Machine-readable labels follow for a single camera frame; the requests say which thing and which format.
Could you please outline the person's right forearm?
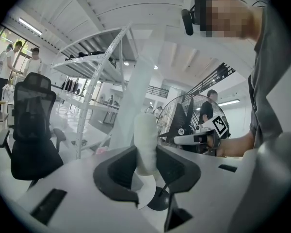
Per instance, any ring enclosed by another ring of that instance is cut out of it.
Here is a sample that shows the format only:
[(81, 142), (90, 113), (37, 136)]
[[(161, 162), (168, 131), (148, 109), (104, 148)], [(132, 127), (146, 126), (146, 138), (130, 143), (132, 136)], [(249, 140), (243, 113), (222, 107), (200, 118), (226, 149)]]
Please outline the person's right forearm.
[(222, 139), (216, 151), (218, 157), (242, 157), (247, 150), (254, 147), (255, 137), (251, 132), (238, 138)]

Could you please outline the black stair railing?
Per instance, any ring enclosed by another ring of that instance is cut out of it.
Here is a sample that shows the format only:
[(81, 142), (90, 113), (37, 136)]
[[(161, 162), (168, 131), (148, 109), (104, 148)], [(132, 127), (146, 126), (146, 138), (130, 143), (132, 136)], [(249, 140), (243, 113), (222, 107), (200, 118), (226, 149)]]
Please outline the black stair railing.
[(189, 99), (194, 95), (198, 95), (216, 83), (233, 74), (235, 70), (225, 63), (221, 63), (212, 73), (205, 77), (200, 83), (189, 90), (184, 97), (184, 100)]

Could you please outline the white wrapped pillar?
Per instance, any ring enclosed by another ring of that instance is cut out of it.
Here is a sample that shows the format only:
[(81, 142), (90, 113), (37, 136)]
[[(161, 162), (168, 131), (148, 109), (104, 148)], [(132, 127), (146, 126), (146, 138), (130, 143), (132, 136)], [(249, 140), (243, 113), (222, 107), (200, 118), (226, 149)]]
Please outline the white wrapped pillar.
[(123, 93), (112, 130), (109, 150), (128, 147), (134, 132), (134, 119), (140, 113), (154, 71), (151, 58), (140, 56)]

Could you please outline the long ceiling light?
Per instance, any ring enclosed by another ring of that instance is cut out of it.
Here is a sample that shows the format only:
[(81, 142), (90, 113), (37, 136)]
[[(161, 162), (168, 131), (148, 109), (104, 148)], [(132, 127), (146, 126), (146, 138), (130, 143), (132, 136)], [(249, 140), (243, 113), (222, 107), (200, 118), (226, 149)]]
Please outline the long ceiling light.
[(31, 24), (29, 24), (27, 21), (25, 21), (24, 19), (22, 19), (21, 17), (19, 18), (19, 22), (28, 27), (29, 29), (31, 29), (33, 32), (35, 32), (36, 34), (38, 34), (39, 36), (42, 35), (42, 32), (40, 30), (38, 30), (36, 27), (32, 26)]
[(236, 104), (239, 102), (240, 102), (239, 99), (235, 99), (235, 100), (219, 103), (218, 106), (227, 106), (227, 105), (232, 105), (232, 104)]

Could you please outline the black mesh office chair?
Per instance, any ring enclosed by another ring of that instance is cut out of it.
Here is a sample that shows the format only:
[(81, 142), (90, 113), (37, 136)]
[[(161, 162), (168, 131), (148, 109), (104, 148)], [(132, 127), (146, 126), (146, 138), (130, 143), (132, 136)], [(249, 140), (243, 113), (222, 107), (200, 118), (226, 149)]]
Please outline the black mesh office chair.
[(63, 165), (59, 155), (65, 134), (50, 130), (50, 115), (56, 100), (49, 78), (30, 73), (14, 89), (13, 147), (8, 129), (0, 132), (0, 148), (6, 149), (11, 160), (11, 174), (17, 180), (30, 181), (33, 187)]

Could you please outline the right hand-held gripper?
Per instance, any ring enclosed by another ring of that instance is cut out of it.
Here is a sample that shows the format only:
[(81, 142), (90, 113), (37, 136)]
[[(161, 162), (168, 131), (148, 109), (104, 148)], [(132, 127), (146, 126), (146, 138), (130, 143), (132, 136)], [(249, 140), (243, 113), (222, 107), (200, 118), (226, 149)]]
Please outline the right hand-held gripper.
[[(178, 135), (173, 138), (174, 144), (180, 145), (183, 150), (203, 155), (216, 156), (221, 139), (228, 132), (226, 117), (214, 116), (207, 122), (197, 125), (192, 133), (186, 133), (184, 129), (178, 130)], [(209, 148), (207, 135), (212, 135), (214, 145)]]

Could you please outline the black hanging garments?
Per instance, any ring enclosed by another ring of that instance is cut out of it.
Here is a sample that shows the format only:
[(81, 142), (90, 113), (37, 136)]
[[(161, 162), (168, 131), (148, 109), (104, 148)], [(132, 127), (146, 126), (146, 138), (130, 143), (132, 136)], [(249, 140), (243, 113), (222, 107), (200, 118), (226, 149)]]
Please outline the black hanging garments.
[(67, 79), (61, 87), (62, 90), (79, 94), (79, 82), (73, 79)]

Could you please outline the black equipment pile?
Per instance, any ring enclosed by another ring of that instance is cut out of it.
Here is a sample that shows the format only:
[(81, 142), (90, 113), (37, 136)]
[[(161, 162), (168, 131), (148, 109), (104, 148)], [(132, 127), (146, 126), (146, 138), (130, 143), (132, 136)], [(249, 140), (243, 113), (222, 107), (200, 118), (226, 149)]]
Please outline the black equipment pile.
[(85, 54), (83, 52), (79, 52), (77, 57), (75, 57), (71, 54), (69, 58), (65, 58), (65, 61), (69, 61), (69, 60), (76, 59), (76, 58), (82, 58), (82, 57), (86, 57), (86, 56), (100, 55), (100, 54), (104, 54), (104, 53), (105, 52), (102, 52), (102, 51), (93, 51), (93, 52), (90, 52), (87, 54)]

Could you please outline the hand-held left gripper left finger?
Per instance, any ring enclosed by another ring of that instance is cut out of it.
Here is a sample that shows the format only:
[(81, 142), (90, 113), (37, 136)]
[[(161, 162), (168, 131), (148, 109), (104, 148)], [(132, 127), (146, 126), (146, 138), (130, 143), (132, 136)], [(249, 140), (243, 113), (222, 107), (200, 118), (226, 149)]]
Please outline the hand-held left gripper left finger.
[(137, 193), (131, 190), (136, 167), (137, 148), (131, 146), (95, 168), (93, 173), (95, 185), (111, 200), (138, 202)]

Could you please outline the black floor fan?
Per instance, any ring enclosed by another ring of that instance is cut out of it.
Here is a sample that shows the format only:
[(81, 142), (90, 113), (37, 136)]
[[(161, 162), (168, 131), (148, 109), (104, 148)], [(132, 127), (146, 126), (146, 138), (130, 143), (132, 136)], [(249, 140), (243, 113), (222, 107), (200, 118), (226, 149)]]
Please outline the black floor fan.
[[(194, 95), (187, 100), (184, 100), (184, 97), (184, 95), (181, 95), (170, 101), (158, 116), (158, 143), (160, 145), (183, 150), (180, 145), (174, 144), (173, 141), (173, 138), (178, 135), (178, 130), (182, 128), (186, 133), (192, 133), (197, 125), (199, 125), (200, 109), (202, 104), (208, 99), (207, 96)], [(212, 107), (213, 117), (218, 115), (221, 117), (225, 116), (222, 108), (217, 103), (213, 103)], [(228, 132), (222, 139), (230, 137), (228, 121), (227, 125)]]

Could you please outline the white cloth roll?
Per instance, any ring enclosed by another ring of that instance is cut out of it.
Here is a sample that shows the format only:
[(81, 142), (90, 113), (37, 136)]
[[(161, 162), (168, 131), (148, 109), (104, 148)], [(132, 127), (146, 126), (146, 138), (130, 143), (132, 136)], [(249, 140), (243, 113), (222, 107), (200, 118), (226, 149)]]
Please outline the white cloth roll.
[(141, 113), (134, 120), (134, 146), (137, 148), (137, 167), (135, 173), (141, 179), (142, 187), (137, 191), (140, 210), (146, 207), (156, 191), (155, 176), (156, 146), (158, 142), (158, 128), (153, 114)]

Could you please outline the black balcony railing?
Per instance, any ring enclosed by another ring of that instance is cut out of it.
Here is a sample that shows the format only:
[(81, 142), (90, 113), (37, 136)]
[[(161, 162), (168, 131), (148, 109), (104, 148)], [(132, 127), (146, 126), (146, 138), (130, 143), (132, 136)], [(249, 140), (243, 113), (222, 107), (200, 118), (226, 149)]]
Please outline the black balcony railing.
[(169, 90), (149, 85), (146, 91), (148, 94), (155, 95), (162, 98), (167, 98)]

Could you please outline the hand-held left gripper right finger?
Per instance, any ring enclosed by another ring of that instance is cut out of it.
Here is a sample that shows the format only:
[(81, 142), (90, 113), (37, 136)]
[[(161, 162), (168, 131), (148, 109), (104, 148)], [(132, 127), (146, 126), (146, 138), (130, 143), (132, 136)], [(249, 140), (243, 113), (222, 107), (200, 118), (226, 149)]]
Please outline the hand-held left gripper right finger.
[(188, 192), (201, 176), (197, 164), (162, 146), (156, 147), (156, 158), (156, 167), (170, 193)]

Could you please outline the person's grey shirt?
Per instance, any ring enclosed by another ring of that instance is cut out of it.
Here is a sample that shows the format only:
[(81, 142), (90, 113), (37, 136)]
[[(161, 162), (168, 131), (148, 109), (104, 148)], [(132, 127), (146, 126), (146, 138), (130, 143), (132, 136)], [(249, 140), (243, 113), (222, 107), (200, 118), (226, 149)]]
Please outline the person's grey shirt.
[(255, 45), (255, 65), (248, 77), (252, 104), (250, 132), (254, 147), (278, 137), (282, 128), (266, 96), (291, 64), (291, 35), (275, 8), (263, 8), (262, 28)]

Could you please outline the white metal shelf rack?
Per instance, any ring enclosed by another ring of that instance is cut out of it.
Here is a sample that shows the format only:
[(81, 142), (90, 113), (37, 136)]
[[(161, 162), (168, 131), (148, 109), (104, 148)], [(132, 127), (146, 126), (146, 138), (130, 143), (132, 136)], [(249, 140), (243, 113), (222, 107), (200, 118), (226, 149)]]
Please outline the white metal shelf rack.
[(99, 102), (92, 96), (98, 82), (126, 87), (127, 83), (123, 74), (124, 62), (135, 62), (139, 56), (131, 27), (132, 24), (129, 23), (124, 27), (103, 30), (77, 40), (59, 51), (67, 56), (72, 54), (75, 57), (78, 56), (79, 52), (87, 54), (93, 51), (102, 51), (105, 52), (104, 54), (76, 58), (51, 65), (53, 71), (58, 71), (68, 78), (86, 79), (89, 82), (85, 86), (86, 92), (83, 96), (64, 90), (57, 93), (62, 101), (79, 110), (79, 114), (76, 116), (77, 125), (73, 129), (72, 135), (67, 137), (68, 146), (73, 149), (76, 159), (81, 158), (83, 150), (108, 139), (108, 136), (96, 128), (86, 126), (86, 117), (89, 110), (118, 113), (118, 106), (108, 105), (105, 101)]

